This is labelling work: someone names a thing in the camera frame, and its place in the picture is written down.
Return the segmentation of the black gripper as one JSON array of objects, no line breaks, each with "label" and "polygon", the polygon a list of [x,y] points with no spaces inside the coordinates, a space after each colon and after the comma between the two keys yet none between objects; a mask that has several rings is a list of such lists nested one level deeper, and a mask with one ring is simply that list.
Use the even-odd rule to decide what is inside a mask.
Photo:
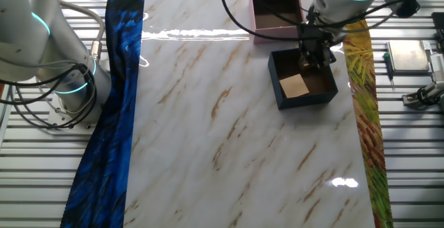
[{"label": "black gripper", "polygon": [[312,69],[311,55],[314,56],[316,66],[324,67],[327,62],[327,55],[330,54],[330,44],[333,41],[333,34],[321,30],[316,26],[298,26],[300,40],[299,67],[301,70]]}]

